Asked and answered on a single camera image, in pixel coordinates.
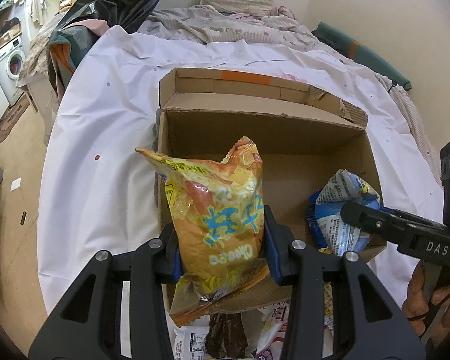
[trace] rug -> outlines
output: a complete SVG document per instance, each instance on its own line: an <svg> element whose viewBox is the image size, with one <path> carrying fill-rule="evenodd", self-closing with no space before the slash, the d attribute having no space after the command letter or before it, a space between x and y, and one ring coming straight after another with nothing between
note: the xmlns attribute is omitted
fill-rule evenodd
<svg viewBox="0 0 450 360"><path fill-rule="evenodd" d="M22 95L15 105L5 111L0 120L0 142L3 142L12 131L13 126L18 122L27 107L30 105L27 96Z"/></svg>

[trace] washing machine door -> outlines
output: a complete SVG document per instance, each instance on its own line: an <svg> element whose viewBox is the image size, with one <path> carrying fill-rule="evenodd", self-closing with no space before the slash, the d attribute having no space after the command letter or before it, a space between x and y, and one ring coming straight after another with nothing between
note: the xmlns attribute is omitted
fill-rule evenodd
<svg viewBox="0 0 450 360"><path fill-rule="evenodd" d="M22 70L25 56L22 50L13 50L7 59L7 74L11 80L17 80L18 74Z"/></svg>

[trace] human hand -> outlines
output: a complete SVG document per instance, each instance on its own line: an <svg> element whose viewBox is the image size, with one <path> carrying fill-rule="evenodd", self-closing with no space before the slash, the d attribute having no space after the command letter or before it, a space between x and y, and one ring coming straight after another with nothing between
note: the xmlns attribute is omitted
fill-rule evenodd
<svg viewBox="0 0 450 360"><path fill-rule="evenodd" d="M425 282L425 275L423 272L422 262L419 262L413 271L412 279L408 283L407 298L402 306L402 311L407 318L416 317L428 312L428 304L425 302L422 293L423 283ZM432 304L439 304L450 293L450 284L436 290L431 298ZM441 323L432 334L432 340L435 345L447 336L450 332L450 298L444 303L448 305L448 309L442 317ZM422 335L425 331L425 324L423 319L418 321L411 321L410 324L417 335Z"/></svg>

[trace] orange snack package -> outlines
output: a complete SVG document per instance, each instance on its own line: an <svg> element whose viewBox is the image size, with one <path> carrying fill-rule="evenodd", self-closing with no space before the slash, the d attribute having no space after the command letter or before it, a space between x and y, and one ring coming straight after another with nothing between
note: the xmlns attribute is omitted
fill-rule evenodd
<svg viewBox="0 0 450 360"><path fill-rule="evenodd" d="M165 191L184 275L170 316L183 326L268 275L259 259L263 241L262 159L256 145L240 139L221 162L143 154L167 176Z"/></svg>

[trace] white sheet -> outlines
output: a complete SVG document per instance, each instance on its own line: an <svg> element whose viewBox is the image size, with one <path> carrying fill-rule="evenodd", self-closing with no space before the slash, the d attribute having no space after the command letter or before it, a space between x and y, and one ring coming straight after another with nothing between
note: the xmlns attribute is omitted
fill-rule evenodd
<svg viewBox="0 0 450 360"><path fill-rule="evenodd" d="M130 35L115 26L73 75L48 145L37 222L38 274L48 312L96 251L131 251L158 235L155 173L134 148L151 147L158 81L175 67L293 75L361 107L369 117L384 204L442 220L443 192L370 69L346 66L321 50L242 40L202 45ZM401 305L415 264L389 245L370 265Z"/></svg>

